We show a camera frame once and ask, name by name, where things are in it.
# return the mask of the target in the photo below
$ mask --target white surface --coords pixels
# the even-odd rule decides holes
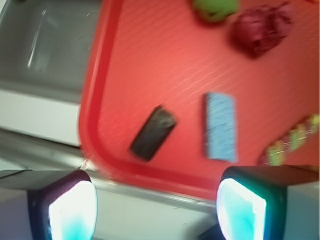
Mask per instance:
[[[319,181],[287,190],[284,240],[319,239]]]
[[[5,3],[6,3],[6,0],[0,0],[0,12],[1,12],[2,8],[4,7]]]
[[[97,191],[94,236],[103,240],[195,240],[217,223],[213,215]]]
[[[58,143],[80,145],[80,106],[0,89],[0,127]]]
[[[33,239],[27,193],[23,190],[0,188],[0,239]]]

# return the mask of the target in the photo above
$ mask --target stainless steel sink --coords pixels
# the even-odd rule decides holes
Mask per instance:
[[[0,88],[80,103],[101,0],[7,0]]]

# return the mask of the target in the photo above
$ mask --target glowing light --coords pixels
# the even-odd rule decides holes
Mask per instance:
[[[80,181],[49,206],[52,240],[91,240],[97,220],[97,192]]]
[[[216,209],[227,240],[263,240],[266,200],[232,178],[218,188]]]

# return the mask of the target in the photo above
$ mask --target dark red crumpled object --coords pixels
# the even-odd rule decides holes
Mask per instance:
[[[249,8],[234,23],[233,33],[256,54],[263,54],[288,36],[292,28],[291,12],[292,7],[287,1],[278,7]]]

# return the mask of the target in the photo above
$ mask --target green object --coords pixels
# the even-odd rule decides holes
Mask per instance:
[[[290,131],[290,151],[294,151],[299,147],[299,135],[296,129]]]
[[[238,0],[193,0],[193,9],[207,22],[224,20],[238,11]]]
[[[272,166],[279,166],[282,164],[281,156],[277,153],[275,146],[268,147],[267,159]]]

